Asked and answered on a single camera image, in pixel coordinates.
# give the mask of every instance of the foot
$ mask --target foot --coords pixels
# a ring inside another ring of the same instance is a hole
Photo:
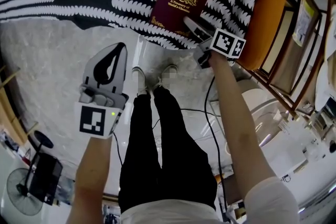
[[[163,86],[166,89],[169,89],[170,84],[172,84],[174,79],[177,77],[177,71],[178,69],[176,65],[169,65],[168,67],[166,67],[159,77],[158,84],[154,88],[157,88],[158,86]]]
[[[138,84],[138,96],[141,94],[147,94],[146,76],[139,67],[132,69],[132,79]]]

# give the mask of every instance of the t-shirt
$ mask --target t-shirt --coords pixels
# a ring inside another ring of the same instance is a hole
[[[253,187],[244,200],[245,224],[299,224],[298,205],[277,178]],[[160,200],[132,207],[121,215],[122,224],[220,224],[216,211],[205,204],[185,200]]]

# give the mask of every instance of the book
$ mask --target book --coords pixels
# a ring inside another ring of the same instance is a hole
[[[191,32],[183,23],[188,16],[198,20],[207,0],[156,0],[150,23],[184,37]]]

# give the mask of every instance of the gray marble floor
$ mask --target gray marble floor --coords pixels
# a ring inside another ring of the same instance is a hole
[[[0,41],[2,56],[9,71],[20,69],[10,88],[26,127],[38,122],[38,129],[55,144],[50,152],[60,159],[64,165],[63,174],[70,178],[75,177],[88,143],[87,137],[79,136],[74,131],[74,102],[79,98],[79,86],[87,61],[102,48],[124,42],[128,49],[124,93],[130,98],[115,130],[122,160],[128,145],[130,116],[137,93],[137,87],[131,79],[132,67],[140,66],[146,76],[155,81],[168,64],[176,64],[179,72],[171,85],[171,92],[181,108],[189,109],[204,108],[205,94],[213,76],[211,69],[201,70],[197,66],[191,50],[166,50],[139,41],[139,35],[129,29],[95,27],[81,30],[67,21],[22,20],[1,24]],[[159,119],[154,102],[152,113],[154,125]],[[188,132],[208,153],[209,163],[214,173],[217,173],[217,151],[204,114],[183,111],[183,115]],[[225,140],[215,118],[210,116],[209,119],[220,146],[224,147]],[[160,134],[158,123],[154,137],[161,162]],[[106,192],[117,194],[121,165],[115,140],[111,160]],[[229,155],[223,151],[223,165],[230,162]]]

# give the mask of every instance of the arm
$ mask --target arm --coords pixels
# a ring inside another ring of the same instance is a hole
[[[75,200],[67,224],[103,223],[102,196],[109,174],[112,138],[90,138],[76,174]]]
[[[250,110],[226,58],[212,52],[209,60],[215,74],[219,108],[242,197],[259,182],[275,176],[262,153]]]

